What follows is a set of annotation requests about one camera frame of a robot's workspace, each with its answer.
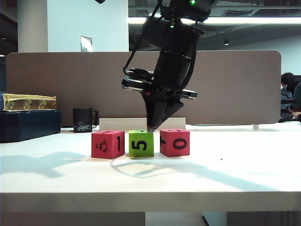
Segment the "black robotic arm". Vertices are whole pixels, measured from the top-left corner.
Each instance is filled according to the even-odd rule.
[[[197,22],[206,20],[212,7],[218,0],[171,0],[169,6],[162,0],[147,19],[143,33],[131,57],[127,61],[122,80],[124,89],[141,93],[146,107],[147,130],[152,133],[166,119],[183,107],[181,98],[195,99],[197,93],[184,88],[188,84],[196,58],[196,46],[203,30],[197,28]],[[160,9],[161,17],[155,17]],[[187,25],[181,19],[194,20]],[[141,39],[160,48],[160,54],[153,72],[127,67],[133,58]]]

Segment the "foam cube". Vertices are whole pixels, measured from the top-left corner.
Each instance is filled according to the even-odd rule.
[[[190,132],[185,129],[161,129],[160,152],[168,157],[190,154]]]
[[[92,133],[92,158],[114,159],[124,155],[124,131],[101,130]]]
[[[146,130],[130,130],[128,135],[129,156],[154,156],[154,135]]]

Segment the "number 5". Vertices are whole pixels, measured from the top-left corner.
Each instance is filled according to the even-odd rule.
[[[143,145],[143,150],[145,151],[147,148],[147,143],[144,140],[139,140],[137,145],[135,145],[135,141],[132,141],[132,149],[140,150],[140,145]]]

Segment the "white pillar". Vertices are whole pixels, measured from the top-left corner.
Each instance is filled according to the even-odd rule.
[[[47,52],[47,0],[18,0],[19,52]]]
[[[19,52],[128,51],[128,0],[18,0]]]

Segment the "person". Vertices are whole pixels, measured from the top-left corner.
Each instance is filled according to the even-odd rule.
[[[281,75],[281,100],[292,99],[292,93],[288,90],[287,85],[293,73],[284,73]],[[281,105],[281,118],[288,118],[293,114],[289,104]]]
[[[298,117],[301,114],[301,82],[299,82],[294,90],[293,99],[296,103],[290,104],[291,110],[293,112],[293,117]]]

